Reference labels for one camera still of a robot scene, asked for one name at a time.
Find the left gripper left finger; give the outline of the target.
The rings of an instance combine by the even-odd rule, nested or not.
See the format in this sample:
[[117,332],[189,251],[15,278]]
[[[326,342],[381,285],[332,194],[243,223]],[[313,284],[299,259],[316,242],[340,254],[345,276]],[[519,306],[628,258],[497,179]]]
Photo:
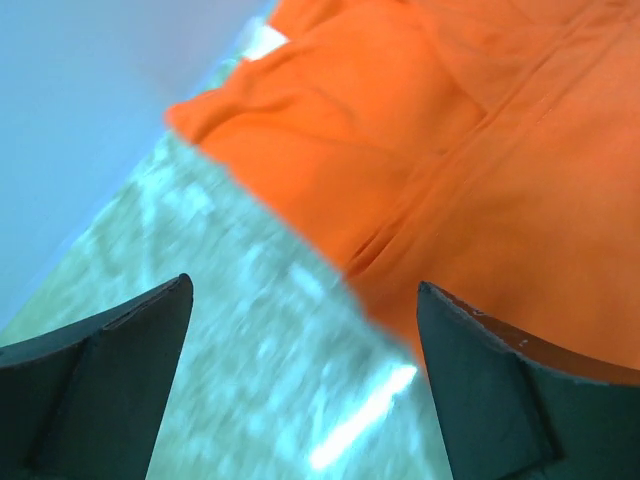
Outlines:
[[145,478],[192,307],[181,274],[2,347],[2,478]]

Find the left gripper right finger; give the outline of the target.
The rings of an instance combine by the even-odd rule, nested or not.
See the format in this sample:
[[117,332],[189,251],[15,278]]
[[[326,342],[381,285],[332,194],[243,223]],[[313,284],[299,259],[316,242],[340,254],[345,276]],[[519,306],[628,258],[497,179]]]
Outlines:
[[417,323],[454,478],[638,478],[638,371],[561,348],[427,282]]

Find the orange t-shirt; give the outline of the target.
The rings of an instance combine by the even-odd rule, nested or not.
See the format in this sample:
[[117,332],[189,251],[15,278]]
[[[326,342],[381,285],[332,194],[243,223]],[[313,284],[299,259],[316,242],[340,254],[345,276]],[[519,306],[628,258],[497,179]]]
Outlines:
[[519,352],[639,380],[639,5],[282,1],[170,128],[419,344],[430,282]]

